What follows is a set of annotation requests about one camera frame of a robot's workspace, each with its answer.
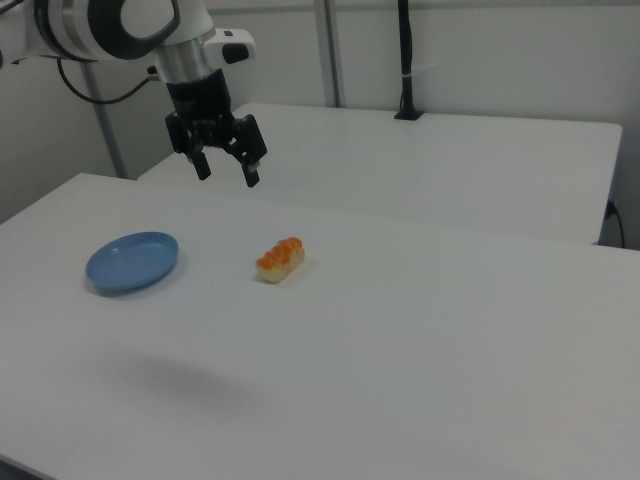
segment food item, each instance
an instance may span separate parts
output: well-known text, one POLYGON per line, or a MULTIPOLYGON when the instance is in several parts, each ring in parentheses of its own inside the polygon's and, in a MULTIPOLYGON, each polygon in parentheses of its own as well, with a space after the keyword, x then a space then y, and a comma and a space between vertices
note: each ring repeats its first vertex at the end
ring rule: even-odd
POLYGON ((304 260, 304 248, 299 238, 280 240, 275 247, 256 260, 256 270, 262 280, 278 283, 304 260))

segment blue plate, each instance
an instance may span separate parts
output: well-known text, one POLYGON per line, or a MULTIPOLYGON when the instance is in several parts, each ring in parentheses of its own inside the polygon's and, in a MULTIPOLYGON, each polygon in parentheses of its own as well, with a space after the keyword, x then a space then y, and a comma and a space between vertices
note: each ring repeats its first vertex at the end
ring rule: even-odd
POLYGON ((166 275, 178 259, 178 242, 161 232, 142 232, 108 243, 87 262, 87 277, 98 288, 131 290, 166 275))

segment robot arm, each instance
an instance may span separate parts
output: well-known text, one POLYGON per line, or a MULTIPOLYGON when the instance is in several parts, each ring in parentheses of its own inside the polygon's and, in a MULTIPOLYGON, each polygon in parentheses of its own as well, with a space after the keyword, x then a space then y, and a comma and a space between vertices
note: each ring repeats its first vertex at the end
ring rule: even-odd
POLYGON ((224 149, 242 165, 247 185, 258 181, 266 152, 248 115, 231 113, 221 68, 255 55, 243 30, 215 28, 202 0, 0 1, 0 68, 28 56, 79 62, 133 60, 154 52, 175 112, 166 118, 173 148, 210 175, 205 146, 224 149))

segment table surface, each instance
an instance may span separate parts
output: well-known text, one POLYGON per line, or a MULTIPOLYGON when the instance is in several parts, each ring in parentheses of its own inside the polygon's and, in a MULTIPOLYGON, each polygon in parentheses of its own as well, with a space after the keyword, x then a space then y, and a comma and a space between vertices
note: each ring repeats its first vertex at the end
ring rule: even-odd
POLYGON ((640 478, 635 252, 81 175, 0 267, 0 453, 54 478, 640 478), (98 295, 144 230, 176 268, 98 295))
POLYGON ((261 182, 207 149, 198 180, 173 154, 140 181, 260 200, 590 244, 600 238, 621 127, 248 104, 269 153, 261 182))

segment black mount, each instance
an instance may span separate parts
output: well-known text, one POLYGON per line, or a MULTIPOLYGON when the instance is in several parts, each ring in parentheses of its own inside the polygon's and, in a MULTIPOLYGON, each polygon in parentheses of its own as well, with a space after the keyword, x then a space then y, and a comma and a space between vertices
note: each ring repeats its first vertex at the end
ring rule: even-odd
POLYGON ((204 180, 211 169, 202 149, 222 148, 242 165, 248 187, 259 181, 260 159, 267 147, 253 115, 235 118, 231 97, 222 70, 184 84, 167 84, 176 111, 165 118, 176 153, 184 153, 193 163, 198 178, 204 180))
POLYGON ((400 60, 402 62, 402 97, 397 120, 417 120, 423 112, 413 105, 413 81, 411 61, 413 60, 413 39, 409 22, 409 0, 398 0, 398 20, 400 22, 400 60))

